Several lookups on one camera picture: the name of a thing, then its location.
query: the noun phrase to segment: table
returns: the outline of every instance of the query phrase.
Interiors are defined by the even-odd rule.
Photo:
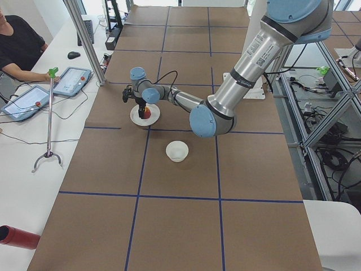
[[[98,25],[99,20],[96,16],[88,15],[84,19],[93,21],[94,49],[100,61],[104,53],[112,53],[105,48],[105,29]],[[81,56],[69,60],[67,54],[70,51],[78,51]],[[33,71],[45,73],[49,68],[59,67],[57,75],[60,75],[69,66],[91,69],[83,47],[77,46],[76,30],[70,19],[55,36]],[[98,88],[96,78],[93,76],[83,89],[88,100],[69,119],[61,120],[53,115],[52,140],[76,139],[73,142],[52,144],[52,150],[61,156],[63,168],[59,166],[55,158],[42,159],[38,171],[35,174],[31,173],[35,160],[46,152],[46,144],[26,145],[0,134],[2,168],[0,217],[2,225],[42,234]],[[22,87],[17,94],[21,94],[27,89],[29,89],[28,86]],[[80,92],[73,98],[59,102],[54,105],[54,111],[60,116],[68,116],[86,99],[86,95]],[[56,97],[54,102],[62,99]],[[0,118],[1,121],[11,120],[5,116]],[[5,134],[27,142],[46,142],[47,119],[47,112],[39,112],[23,123],[0,124],[0,127]],[[0,246],[1,268],[9,271],[26,270],[33,254],[34,251],[22,248]]]
[[[166,102],[137,127],[122,102],[136,66],[151,81],[176,69],[177,87],[206,98],[248,24],[244,8],[132,8],[29,271],[321,271],[272,95],[242,101],[235,129],[214,138]],[[165,155],[173,140],[189,146],[181,163]]]

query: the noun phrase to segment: black band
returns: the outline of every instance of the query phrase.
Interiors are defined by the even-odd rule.
[[[267,16],[263,16],[261,20],[264,21],[266,24],[268,24],[270,27],[273,27],[274,29],[276,29],[278,32],[280,32],[282,35],[284,35],[290,41],[296,42],[298,40],[298,38],[294,34],[292,34],[290,31],[285,29],[283,26],[281,26],[277,22],[268,18]]]
[[[223,118],[223,119],[225,119],[225,120],[232,120],[232,119],[234,119],[234,117],[228,117],[228,116],[226,116],[226,115],[218,112],[218,111],[217,111],[216,109],[214,109],[214,107],[208,102],[207,99],[205,100],[205,104],[206,104],[207,107],[208,107],[213,113],[215,113],[218,117],[221,117],[221,118]]]
[[[251,89],[256,84],[256,82],[250,82],[247,79],[245,79],[243,76],[237,73],[234,68],[232,69],[230,75],[233,77],[234,80],[236,80],[238,85],[244,86],[245,88]]]

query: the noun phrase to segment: green clamp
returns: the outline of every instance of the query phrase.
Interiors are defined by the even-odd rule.
[[[317,68],[317,70],[318,70],[322,75],[325,75],[325,74],[328,72],[329,67],[327,67],[327,66],[322,66],[322,67]]]
[[[49,69],[50,78],[55,78],[55,74],[58,72],[58,70],[58,67],[55,67],[54,69]]]

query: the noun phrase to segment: white bowl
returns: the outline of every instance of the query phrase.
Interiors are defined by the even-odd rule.
[[[172,141],[167,145],[165,152],[173,162],[181,162],[188,155],[188,146],[183,141]]]

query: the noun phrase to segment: computer mouse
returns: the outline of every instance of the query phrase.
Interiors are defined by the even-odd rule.
[[[80,56],[80,53],[71,51],[68,54],[68,59],[74,59],[74,58],[77,58],[78,56]]]

